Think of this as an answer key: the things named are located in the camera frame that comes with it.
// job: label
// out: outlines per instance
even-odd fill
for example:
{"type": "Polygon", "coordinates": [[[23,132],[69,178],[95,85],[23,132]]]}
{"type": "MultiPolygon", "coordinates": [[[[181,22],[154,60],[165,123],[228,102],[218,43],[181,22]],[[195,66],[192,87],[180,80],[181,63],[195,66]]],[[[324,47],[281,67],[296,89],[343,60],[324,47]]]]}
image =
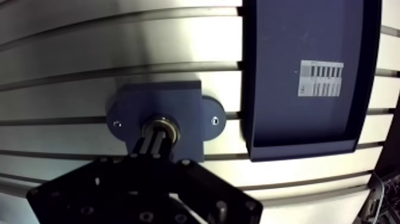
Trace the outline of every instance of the label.
{"type": "Polygon", "coordinates": [[[302,60],[299,97],[338,97],[344,63],[302,60]]]}

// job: barcode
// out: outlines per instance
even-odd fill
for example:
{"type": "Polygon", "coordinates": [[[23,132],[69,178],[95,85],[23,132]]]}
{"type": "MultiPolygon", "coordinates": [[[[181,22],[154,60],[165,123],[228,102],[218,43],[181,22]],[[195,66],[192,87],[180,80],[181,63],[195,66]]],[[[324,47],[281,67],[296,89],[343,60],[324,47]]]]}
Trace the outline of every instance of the barcode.
{"type": "Polygon", "coordinates": [[[344,63],[301,61],[299,97],[338,97],[342,86],[344,63]]]}

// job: bolt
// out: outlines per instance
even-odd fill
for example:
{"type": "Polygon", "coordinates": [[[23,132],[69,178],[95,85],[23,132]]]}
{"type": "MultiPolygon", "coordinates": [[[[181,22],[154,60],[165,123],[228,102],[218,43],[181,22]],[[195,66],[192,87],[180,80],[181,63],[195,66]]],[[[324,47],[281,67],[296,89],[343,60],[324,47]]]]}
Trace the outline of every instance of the bolt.
{"type": "Polygon", "coordinates": [[[181,163],[185,166],[190,164],[190,160],[182,160],[181,163]]]}
{"type": "Polygon", "coordinates": [[[153,218],[154,218],[154,214],[151,213],[150,211],[142,212],[142,213],[139,215],[139,219],[140,219],[141,221],[143,221],[143,222],[148,222],[148,223],[150,223],[151,221],[153,221],[153,218]]]}
{"type": "Polygon", "coordinates": [[[184,215],[184,214],[177,214],[176,216],[175,216],[175,221],[177,222],[177,223],[185,223],[186,221],[187,221],[187,217],[184,215]]]}
{"type": "Polygon", "coordinates": [[[91,206],[85,206],[83,208],[80,209],[80,213],[81,214],[85,214],[85,215],[91,215],[93,212],[95,211],[95,209],[91,206]]]}
{"type": "Polygon", "coordinates": [[[129,191],[128,194],[129,195],[138,195],[139,192],[138,191],[129,191]]]}
{"type": "Polygon", "coordinates": [[[218,119],[218,117],[214,116],[211,119],[211,124],[212,125],[218,125],[220,123],[220,120],[218,119]]]}
{"type": "Polygon", "coordinates": [[[114,121],[114,122],[112,123],[112,125],[113,125],[114,127],[122,127],[122,124],[121,124],[121,122],[120,122],[119,120],[114,121]]]}
{"type": "Polygon", "coordinates": [[[249,208],[250,211],[254,210],[254,209],[255,209],[255,206],[256,206],[256,204],[255,204],[254,201],[248,201],[248,202],[246,202],[246,207],[249,208]]]}
{"type": "Polygon", "coordinates": [[[228,205],[225,203],[225,201],[217,201],[216,205],[219,211],[219,220],[221,223],[224,223],[227,216],[228,205]]]}

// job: white slatwall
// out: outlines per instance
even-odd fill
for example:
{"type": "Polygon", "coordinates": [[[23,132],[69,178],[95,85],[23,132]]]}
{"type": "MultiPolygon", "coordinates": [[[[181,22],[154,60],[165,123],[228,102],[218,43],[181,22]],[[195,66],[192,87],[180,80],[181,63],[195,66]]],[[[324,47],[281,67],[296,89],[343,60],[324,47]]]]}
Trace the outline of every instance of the white slatwall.
{"type": "MultiPolygon", "coordinates": [[[[123,142],[99,120],[110,97],[126,83],[201,80],[204,95],[218,99],[227,112],[239,112],[242,19],[235,7],[241,4],[240,0],[1,4],[0,184],[35,186],[88,163],[88,158],[125,155],[123,142]],[[87,117],[92,122],[57,123],[87,117]],[[52,123],[42,124],[45,120],[52,123]]],[[[377,68],[384,71],[379,74],[388,75],[375,77],[362,145],[356,152],[251,163],[244,158],[247,150],[238,119],[229,120],[218,138],[204,143],[204,167],[265,200],[262,223],[293,223],[286,218],[294,216],[297,223],[321,223],[322,218],[324,223],[350,223],[354,218],[368,194],[367,172],[374,169],[382,150],[377,143],[385,141],[390,129],[393,114],[388,109],[398,102],[398,12],[400,0],[383,0],[382,25],[394,32],[381,34],[377,68]]],[[[36,220],[25,199],[0,193],[1,221],[36,220]]]]}

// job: blue mounting bracket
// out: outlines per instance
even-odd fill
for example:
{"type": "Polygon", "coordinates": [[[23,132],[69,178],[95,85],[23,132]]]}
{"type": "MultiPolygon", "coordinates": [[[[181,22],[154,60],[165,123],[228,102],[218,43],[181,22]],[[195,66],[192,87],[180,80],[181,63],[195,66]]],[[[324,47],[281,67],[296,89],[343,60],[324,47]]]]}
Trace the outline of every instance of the blue mounting bracket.
{"type": "Polygon", "coordinates": [[[122,87],[107,112],[107,126],[130,153],[143,135],[143,126],[156,117],[165,117],[179,130],[172,161],[189,158],[202,162],[203,141],[219,136],[226,124],[222,105],[202,96],[201,81],[185,81],[122,87]]]}

